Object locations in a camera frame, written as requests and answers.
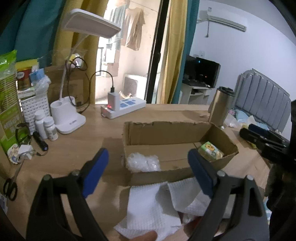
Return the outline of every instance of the white tv stand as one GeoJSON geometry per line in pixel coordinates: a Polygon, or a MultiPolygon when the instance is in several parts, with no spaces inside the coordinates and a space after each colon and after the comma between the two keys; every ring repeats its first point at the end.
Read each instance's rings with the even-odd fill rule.
{"type": "Polygon", "coordinates": [[[207,104],[212,90],[213,89],[207,87],[190,86],[182,83],[180,104],[207,104]],[[198,90],[199,92],[191,94],[192,89],[198,90]]]}

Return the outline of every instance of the bed headboard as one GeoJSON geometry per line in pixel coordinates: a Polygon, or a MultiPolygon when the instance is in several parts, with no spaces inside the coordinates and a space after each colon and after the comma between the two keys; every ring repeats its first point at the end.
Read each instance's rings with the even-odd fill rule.
{"type": "Polygon", "coordinates": [[[234,107],[253,115],[272,130],[283,132],[291,114],[290,95],[255,69],[239,76],[234,107]]]}

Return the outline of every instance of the computer monitor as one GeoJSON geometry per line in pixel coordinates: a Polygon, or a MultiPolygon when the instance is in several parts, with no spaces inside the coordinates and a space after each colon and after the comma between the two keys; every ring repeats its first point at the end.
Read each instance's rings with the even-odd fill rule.
{"type": "Polygon", "coordinates": [[[198,81],[214,88],[218,79],[220,64],[203,58],[187,55],[183,79],[186,83],[198,81]]]}

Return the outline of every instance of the white desk lamp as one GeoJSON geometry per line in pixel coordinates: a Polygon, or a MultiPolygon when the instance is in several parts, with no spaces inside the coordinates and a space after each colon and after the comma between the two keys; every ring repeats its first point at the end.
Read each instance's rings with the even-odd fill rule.
{"type": "MultiPolygon", "coordinates": [[[[103,38],[109,39],[120,31],[120,28],[112,22],[82,9],[73,9],[67,13],[63,19],[62,28],[66,31],[73,31],[82,34],[76,45],[70,51],[67,63],[76,48],[88,35],[102,36],[103,38]]],[[[77,113],[76,107],[70,102],[71,98],[72,102],[75,104],[75,98],[73,96],[62,97],[66,72],[67,70],[65,66],[59,100],[50,104],[50,110],[52,117],[54,118],[55,125],[58,131],[62,134],[69,134],[73,132],[84,125],[86,121],[85,116],[77,113]]]]}

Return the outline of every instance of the power strip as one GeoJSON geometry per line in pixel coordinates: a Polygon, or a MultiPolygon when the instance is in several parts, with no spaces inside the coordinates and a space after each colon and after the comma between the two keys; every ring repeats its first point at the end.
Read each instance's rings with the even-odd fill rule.
{"type": "Polygon", "coordinates": [[[117,111],[111,110],[108,105],[101,106],[101,114],[109,119],[125,115],[146,106],[146,100],[137,97],[124,99],[120,101],[120,108],[117,111]]]}

